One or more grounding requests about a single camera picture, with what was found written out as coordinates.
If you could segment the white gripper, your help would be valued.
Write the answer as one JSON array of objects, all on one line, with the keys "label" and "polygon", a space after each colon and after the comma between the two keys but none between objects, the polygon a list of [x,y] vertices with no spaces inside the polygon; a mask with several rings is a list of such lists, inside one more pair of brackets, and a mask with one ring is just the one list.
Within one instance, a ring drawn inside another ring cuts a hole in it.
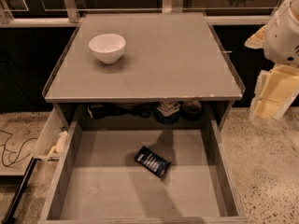
[{"label": "white gripper", "polygon": [[299,93],[299,0],[285,0],[266,26],[246,40],[245,46],[263,48],[264,56],[277,63],[258,75],[249,120],[279,120]]}]

